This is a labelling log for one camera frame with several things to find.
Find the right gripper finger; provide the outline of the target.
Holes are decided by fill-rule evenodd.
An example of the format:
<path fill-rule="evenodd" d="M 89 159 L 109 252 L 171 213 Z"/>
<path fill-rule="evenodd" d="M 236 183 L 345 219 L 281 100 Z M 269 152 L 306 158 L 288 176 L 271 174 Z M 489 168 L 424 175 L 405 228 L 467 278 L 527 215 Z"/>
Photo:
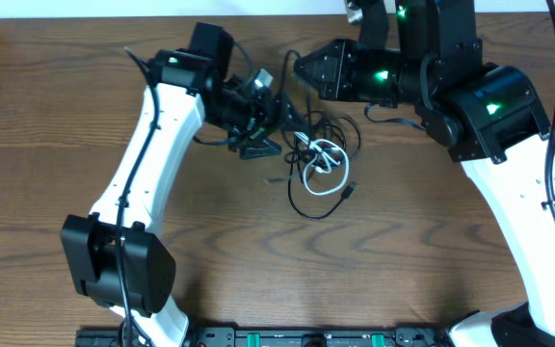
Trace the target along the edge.
<path fill-rule="evenodd" d="M 306 83 L 317 94 L 323 94 L 323 77 L 312 67 L 294 66 L 294 72 L 298 79 Z"/>
<path fill-rule="evenodd" d="M 297 59 L 294 68 L 299 70 L 319 69 L 334 70 L 340 56 L 340 44 L 332 41 L 329 44 Z"/>

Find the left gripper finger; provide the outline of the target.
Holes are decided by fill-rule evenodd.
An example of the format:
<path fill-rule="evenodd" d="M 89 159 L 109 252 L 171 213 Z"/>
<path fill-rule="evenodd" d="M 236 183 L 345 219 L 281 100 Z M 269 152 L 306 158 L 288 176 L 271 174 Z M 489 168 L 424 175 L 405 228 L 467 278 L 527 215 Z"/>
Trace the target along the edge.
<path fill-rule="evenodd" d="M 277 156 L 282 152 L 282 147 L 270 140 L 243 139 L 238 143 L 239 158 L 241 160 L 252 160 L 263 157 Z"/>
<path fill-rule="evenodd" d="M 277 94 L 277 103 L 279 108 L 280 128 L 282 130 L 303 133 L 309 131 L 308 123 L 297 111 L 285 92 Z"/>

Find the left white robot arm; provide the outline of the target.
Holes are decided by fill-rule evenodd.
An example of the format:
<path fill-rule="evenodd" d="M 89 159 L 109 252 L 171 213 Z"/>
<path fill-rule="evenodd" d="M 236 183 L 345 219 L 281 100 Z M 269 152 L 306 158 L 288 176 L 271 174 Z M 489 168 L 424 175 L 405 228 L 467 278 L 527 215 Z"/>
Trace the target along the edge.
<path fill-rule="evenodd" d="M 187 346 L 188 317 L 172 297 L 176 264 L 161 242 L 163 215 L 182 159 L 205 124 L 223 129 L 243 159 L 278 155 L 277 131 L 307 123 L 271 76 L 229 75 L 235 42 L 198 23 L 190 44 L 139 62 L 145 79 L 137 127 L 111 182 L 87 216 L 68 216 L 61 240 L 75 290 L 122 320 L 115 330 L 81 330 L 80 346 Z"/>

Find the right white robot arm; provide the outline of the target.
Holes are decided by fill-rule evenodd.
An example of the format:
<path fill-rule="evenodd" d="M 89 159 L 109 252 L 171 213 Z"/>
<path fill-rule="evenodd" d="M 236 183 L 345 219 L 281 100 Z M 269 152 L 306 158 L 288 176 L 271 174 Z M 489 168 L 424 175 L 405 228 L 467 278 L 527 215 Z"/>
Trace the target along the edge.
<path fill-rule="evenodd" d="M 516 307 L 458 319 L 436 344 L 555 346 L 555 107 L 545 112 L 519 69 L 484 61 L 471 0 L 397 2 L 395 49 L 383 2 L 346 9 L 358 39 L 299 58 L 296 75 L 324 100 L 412 105 L 486 200 L 527 294 Z"/>

